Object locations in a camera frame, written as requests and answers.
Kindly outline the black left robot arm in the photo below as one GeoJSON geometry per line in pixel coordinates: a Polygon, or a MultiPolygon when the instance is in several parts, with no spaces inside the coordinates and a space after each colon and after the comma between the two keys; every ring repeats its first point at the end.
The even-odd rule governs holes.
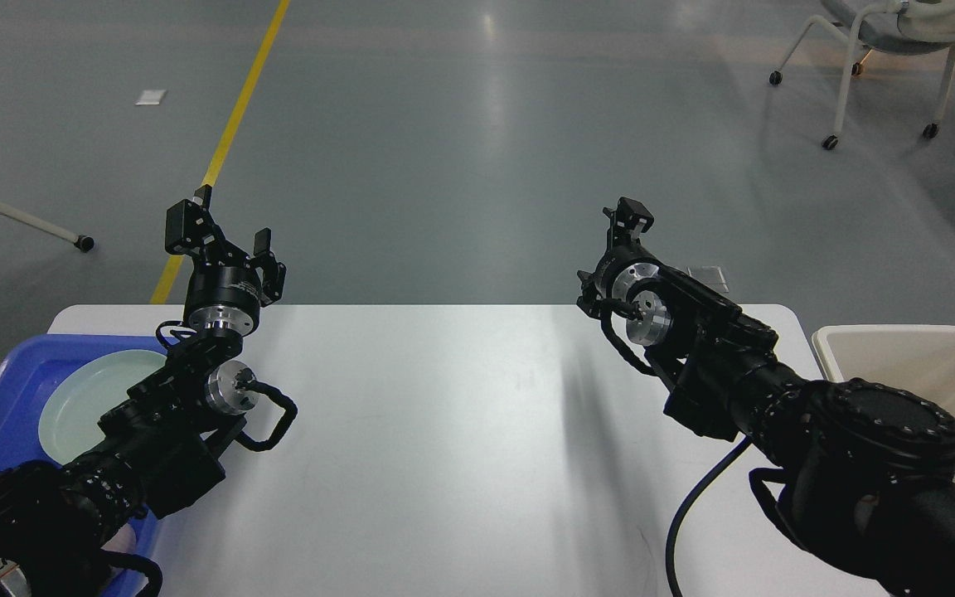
{"type": "Polygon", "coordinates": [[[12,583],[31,596],[98,596],[116,570],[143,575],[141,596],[162,590],[162,568],[110,547],[135,517],[163,519],[224,480],[232,443],[273,449],[297,406],[240,362],[260,310],[280,299],[287,268],[270,229],[246,252],[212,218],[209,184],[166,216],[164,249],[190,257],[181,320],[155,335],[166,361],[104,413],[104,438],[67,464],[29,460],[0,471],[0,596],[12,583]]]}

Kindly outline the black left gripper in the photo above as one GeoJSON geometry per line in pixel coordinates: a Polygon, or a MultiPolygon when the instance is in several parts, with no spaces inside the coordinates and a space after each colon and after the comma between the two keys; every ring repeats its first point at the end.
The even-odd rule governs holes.
{"type": "Polygon", "coordinates": [[[183,325],[250,335],[260,325],[260,310],[281,299],[287,267],[270,249],[269,228],[255,233],[253,256],[242,265],[202,261],[229,257],[227,239],[210,212],[212,193],[212,185],[202,185],[191,199],[167,209],[164,249],[196,260],[183,304],[183,325]]]}

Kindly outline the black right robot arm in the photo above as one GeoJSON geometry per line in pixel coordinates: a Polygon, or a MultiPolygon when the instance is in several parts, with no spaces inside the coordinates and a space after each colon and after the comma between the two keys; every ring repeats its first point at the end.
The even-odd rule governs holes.
{"type": "Polygon", "coordinates": [[[892,596],[955,596],[955,416],[883,383],[800,377],[774,354],[769,325],[644,248],[653,218],[640,201],[621,197],[603,215],[605,253],[577,273],[577,306],[629,366],[662,382],[667,416],[733,442],[671,521],[671,592],[683,519],[754,446],[769,466],[749,472],[751,492],[796,548],[892,596]]]}

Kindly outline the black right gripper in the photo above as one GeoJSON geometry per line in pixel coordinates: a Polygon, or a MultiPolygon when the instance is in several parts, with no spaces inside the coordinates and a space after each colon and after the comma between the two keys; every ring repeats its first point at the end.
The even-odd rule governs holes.
{"type": "Polygon", "coordinates": [[[594,272],[577,269],[580,291],[576,306],[589,318],[607,313],[626,320],[663,320],[666,306],[653,287],[664,264],[648,250],[632,245],[637,235],[651,230],[652,213],[640,201],[619,197],[614,207],[604,207],[609,222],[606,250],[594,272]]]}

